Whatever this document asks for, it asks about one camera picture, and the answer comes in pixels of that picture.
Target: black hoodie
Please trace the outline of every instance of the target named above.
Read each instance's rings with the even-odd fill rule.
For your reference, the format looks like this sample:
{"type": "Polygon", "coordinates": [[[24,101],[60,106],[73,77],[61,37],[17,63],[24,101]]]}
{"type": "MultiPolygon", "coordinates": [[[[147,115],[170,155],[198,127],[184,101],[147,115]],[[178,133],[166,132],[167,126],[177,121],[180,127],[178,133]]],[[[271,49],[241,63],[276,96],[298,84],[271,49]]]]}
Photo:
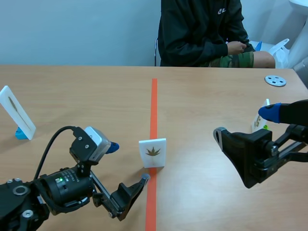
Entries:
{"type": "Polygon", "coordinates": [[[240,0],[162,0],[158,31],[161,66],[199,66],[228,55],[226,41],[254,51],[240,0]]]}

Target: person's knee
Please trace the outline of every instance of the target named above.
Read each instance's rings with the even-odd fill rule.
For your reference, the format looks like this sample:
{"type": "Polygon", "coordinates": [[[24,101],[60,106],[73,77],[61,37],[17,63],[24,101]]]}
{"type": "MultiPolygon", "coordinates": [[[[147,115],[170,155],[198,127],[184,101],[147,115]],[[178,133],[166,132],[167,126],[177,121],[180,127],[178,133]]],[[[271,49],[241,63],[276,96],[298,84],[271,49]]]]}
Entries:
{"type": "Polygon", "coordinates": [[[276,62],[274,57],[268,53],[268,52],[264,52],[264,60],[265,60],[265,68],[275,68],[276,67],[276,62]]]}
{"type": "Polygon", "coordinates": [[[254,52],[254,68],[275,68],[274,57],[266,51],[254,52]]]}

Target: metal disc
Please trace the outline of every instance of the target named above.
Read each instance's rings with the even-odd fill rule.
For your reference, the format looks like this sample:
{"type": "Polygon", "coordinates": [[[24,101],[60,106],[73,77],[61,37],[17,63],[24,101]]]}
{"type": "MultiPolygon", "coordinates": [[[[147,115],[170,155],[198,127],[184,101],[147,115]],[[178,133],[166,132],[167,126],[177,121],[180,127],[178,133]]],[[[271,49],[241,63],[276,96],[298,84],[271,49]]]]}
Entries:
{"type": "Polygon", "coordinates": [[[13,193],[17,196],[25,195],[28,192],[28,188],[24,185],[13,188],[13,193]]]}
{"type": "Polygon", "coordinates": [[[276,87],[283,87],[287,84],[287,81],[280,76],[266,76],[265,82],[276,87]]]}

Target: white plastic bag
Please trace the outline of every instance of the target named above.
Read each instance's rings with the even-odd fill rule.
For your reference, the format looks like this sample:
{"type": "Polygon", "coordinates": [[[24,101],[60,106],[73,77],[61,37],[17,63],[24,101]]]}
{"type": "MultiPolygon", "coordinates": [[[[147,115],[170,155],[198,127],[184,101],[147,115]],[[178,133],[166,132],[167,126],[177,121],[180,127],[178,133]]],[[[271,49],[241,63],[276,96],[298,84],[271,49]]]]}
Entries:
{"type": "Polygon", "coordinates": [[[269,53],[274,56],[276,61],[276,68],[283,69],[288,67],[290,50],[286,49],[285,44],[289,41],[290,40],[287,38],[277,43],[269,50],[269,53]]]}

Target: gray round plate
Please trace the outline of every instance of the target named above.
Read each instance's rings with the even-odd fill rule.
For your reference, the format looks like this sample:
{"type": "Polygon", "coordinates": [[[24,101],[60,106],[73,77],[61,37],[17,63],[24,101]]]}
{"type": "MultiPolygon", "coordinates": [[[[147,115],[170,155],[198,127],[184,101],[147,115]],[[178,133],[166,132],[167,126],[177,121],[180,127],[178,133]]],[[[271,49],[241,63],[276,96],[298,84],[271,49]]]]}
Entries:
{"type": "Polygon", "coordinates": [[[287,81],[280,76],[266,76],[265,82],[276,87],[283,87],[287,84],[287,81]]]}

